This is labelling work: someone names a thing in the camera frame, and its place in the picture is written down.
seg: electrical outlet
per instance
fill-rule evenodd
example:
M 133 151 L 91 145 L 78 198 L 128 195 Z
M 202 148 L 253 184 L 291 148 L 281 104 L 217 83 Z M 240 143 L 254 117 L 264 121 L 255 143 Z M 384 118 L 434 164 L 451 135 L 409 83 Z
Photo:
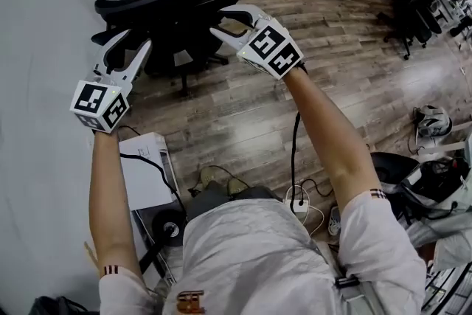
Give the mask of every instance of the electrical outlet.
M 284 201 L 285 205 L 287 205 L 288 207 L 290 207 L 290 202 L 291 202 L 290 199 Z M 296 199 L 294 201 L 294 212 L 306 213 L 308 211 L 308 200 L 306 199 L 303 200 L 303 205 L 300 205 L 299 203 L 300 203 L 299 199 Z

